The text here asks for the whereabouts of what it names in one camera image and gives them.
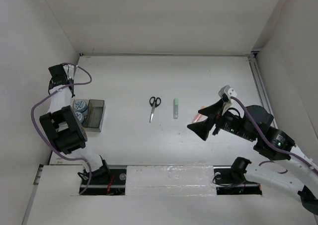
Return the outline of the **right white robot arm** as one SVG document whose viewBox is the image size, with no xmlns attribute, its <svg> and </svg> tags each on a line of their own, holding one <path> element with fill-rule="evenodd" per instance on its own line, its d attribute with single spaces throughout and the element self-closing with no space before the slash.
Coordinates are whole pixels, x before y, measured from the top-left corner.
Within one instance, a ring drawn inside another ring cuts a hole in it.
<svg viewBox="0 0 318 225">
<path fill-rule="evenodd" d="M 281 191 L 314 215 L 318 213 L 318 167 L 296 145 L 285 132 L 271 126 L 274 119 L 263 107 L 245 107 L 232 97 L 244 111 L 244 115 L 234 115 L 233 107 L 225 108 L 226 101 L 199 110 L 206 120 L 187 125 L 199 138 L 206 141 L 209 134 L 217 135 L 224 130 L 250 142 L 256 142 L 253 149 L 269 161 L 279 164 L 293 175 L 275 173 L 252 164 L 249 159 L 237 157 L 228 172 L 231 179 L 226 189 L 232 189 L 245 182 L 264 184 Z"/>
</svg>

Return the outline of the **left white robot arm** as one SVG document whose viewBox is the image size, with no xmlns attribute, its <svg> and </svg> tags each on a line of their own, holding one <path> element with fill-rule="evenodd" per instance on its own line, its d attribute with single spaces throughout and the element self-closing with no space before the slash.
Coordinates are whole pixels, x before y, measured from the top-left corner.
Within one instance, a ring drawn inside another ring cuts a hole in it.
<svg viewBox="0 0 318 225">
<path fill-rule="evenodd" d="M 43 101 L 50 101 L 48 112 L 39 117 L 44 134 L 41 136 L 59 157 L 68 161 L 80 161 L 84 165 L 85 176 L 99 183 L 109 181 L 111 172 L 106 160 L 92 152 L 87 146 L 87 135 L 78 112 L 71 106 L 71 99 L 75 96 L 76 85 L 86 85 L 88 82 L 74 83 L 74 76 L 79 67 L 62 63 L 49 67 L 51 79 L 49 81 L 49 95 Z"/>
</svg>

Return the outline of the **yellow orange highlighter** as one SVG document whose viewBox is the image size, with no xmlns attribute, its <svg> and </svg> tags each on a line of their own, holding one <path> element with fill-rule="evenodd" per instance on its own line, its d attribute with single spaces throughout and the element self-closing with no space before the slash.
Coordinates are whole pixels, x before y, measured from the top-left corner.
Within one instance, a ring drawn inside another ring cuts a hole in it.
<svg viewBox="0 0 318 225">
<path fill-rule="evenodd" d="M 197 113 L 194 119 L 192 120 L 192 123 L 197 123 L 201 117 L 202 117 L 202 114 Z"/>
</svg>

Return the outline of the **green capped marker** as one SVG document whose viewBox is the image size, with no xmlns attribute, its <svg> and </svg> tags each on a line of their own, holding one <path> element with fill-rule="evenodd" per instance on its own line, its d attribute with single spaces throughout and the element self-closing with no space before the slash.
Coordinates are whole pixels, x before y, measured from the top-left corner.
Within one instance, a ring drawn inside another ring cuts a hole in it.
<svg viewBox="0 0 318 225">
<path fill-rule="evenodd" d="M 174 119 L 178 119 L 178 106 L 179 106 L 178 98 L 175 98 L 173 100 L 173 118 Z"/>
</svg>

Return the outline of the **grey smoked plastic container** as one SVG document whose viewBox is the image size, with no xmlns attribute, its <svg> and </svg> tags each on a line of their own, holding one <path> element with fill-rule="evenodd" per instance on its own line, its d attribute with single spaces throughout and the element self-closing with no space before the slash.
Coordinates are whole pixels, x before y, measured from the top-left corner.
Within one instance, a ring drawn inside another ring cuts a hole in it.
<svg viewBox="0 0 318 225">
<path fill-rule="evenodd" d="M 90 99 L 88 101 L 87 117 L 83 127 L 86 132 L 101 132 L 105 114 L 105 101 Z"/>
</svg>

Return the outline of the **black handled scissors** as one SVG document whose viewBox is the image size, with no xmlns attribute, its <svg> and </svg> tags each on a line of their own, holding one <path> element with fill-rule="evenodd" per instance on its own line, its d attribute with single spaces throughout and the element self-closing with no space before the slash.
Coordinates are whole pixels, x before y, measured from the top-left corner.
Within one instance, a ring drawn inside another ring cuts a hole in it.
<svg viewBox="0 0 318 225">
<path fill-rule="evenodd" d="M 152 107 L 151 113 L 150 113 L 150 120 L 149 120 L 149 122 L 151 123 L 154 117 L 155 109 L 161 104 L 161 98 L 152 96 L 149 99 L 149 104 Z"/>
</svg>

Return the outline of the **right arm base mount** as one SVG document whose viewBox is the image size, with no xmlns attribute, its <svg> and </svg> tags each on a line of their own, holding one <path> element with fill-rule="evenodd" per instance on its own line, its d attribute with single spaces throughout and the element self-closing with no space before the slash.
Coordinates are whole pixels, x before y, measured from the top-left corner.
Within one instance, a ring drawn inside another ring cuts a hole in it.
<svg viewBox="0 0 318 225">
<path fill-rule="evenodd" d="M 217 195 L 262 195 L 260 184 L 246 180 L 245 173 L 251 161 L 237 157 L 231 166 L 213 166 L 212 183 Z"/>
</svg>

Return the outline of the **aluminium rail right edge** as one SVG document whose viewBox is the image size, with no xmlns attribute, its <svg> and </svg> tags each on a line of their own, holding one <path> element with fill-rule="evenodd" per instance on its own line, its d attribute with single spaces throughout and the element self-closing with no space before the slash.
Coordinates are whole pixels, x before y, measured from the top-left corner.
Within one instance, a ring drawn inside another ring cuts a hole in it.
<svg viewBox="0 0 318 225">
<path fill-rule="evenodd" d="M 248 61 L 249 61 L 249 64 L 250 64 L 251 72 L 252 72 L 252 75 L 253 75 L 253 78 L 254 78 L 254 82 L 255 82 L 255 85 L 256 85 L 256 89 L 257 89 L 261 104 L 264 107 L 265 106 L 268 107 L 269 106 L 268 97 L 267 97 L 267 94 L 266 94 L 266 90 L 265 90 L 265 87 L 264 87 L 264 84 L 263 84 L 263 80 L 262 80 L 262 77 L 261 77 L 261 73 L 260 73 L 260 70 L 259 70 L 259 67 L 258 67 L 258 64 L 257 64 L 257 60 L 256 60 L 256 55 L 258 53 L 259 53 L 258 51 L 251 51 L 251 53 L 249 54 L 249 57 L 248 57 Z"/>
</svg>

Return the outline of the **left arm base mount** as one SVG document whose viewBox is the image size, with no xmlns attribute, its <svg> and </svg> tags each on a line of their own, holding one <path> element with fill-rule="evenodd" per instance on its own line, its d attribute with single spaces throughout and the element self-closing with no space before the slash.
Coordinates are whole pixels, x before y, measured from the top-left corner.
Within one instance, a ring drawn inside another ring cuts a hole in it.
<svg viewBox="0 0 318 225">
<path fill-rule="evenodd" d="M 126 189 L 127 166 L 111 165 L 110 175 L 107 177 L 93 176 L 88 188 L 83 192 L 88 182 L 88 173 L 84 170 L 78 173 L 81 178 L 79 193 L 87 196 L 123 196 Z"/>
</svg>

